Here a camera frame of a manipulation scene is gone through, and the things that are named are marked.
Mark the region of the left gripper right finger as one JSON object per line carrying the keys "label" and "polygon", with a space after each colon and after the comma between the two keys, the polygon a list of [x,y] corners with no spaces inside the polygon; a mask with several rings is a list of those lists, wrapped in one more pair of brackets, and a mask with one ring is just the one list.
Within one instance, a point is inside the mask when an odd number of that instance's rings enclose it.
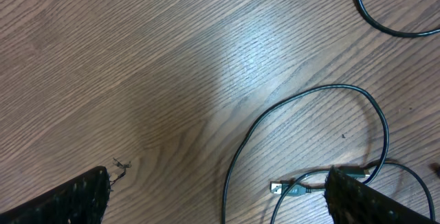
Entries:
{"label": "left gripper right finger", "polygon": [[337,224],[436,223],[336,168],[329,171],[324,186],[329,214]]}

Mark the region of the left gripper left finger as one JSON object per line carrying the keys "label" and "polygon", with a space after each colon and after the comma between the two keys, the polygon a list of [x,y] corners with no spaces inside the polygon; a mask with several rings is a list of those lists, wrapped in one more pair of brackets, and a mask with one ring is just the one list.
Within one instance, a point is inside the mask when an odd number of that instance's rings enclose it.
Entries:
{"label": "left gripper left finger", "polygon": [[100,224],[110,191],[107,169],[97,166],[1,213],[1,224]]}

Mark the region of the black cable pulled free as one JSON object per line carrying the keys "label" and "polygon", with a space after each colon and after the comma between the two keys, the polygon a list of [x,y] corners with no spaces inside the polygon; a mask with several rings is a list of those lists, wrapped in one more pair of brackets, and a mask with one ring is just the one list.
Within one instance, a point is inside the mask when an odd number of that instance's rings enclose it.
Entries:
{"label": "black cable pulled free", "polygon": [[363,4],[362,0],[353,0],[355,7],[357,8],[357,11],[359,12],[360,16],[373,28],[376,30],[379,30],[385,34],[400,37],[400,38],[420,38],[420,37],[427,37],[432,36],[439,33],[439,28],[428,30],[425,32],[401,32],[397,30],[390,29],[389,27],[386,27],[382,25],[381,23],[377,22],[367,11],[366,7]]}

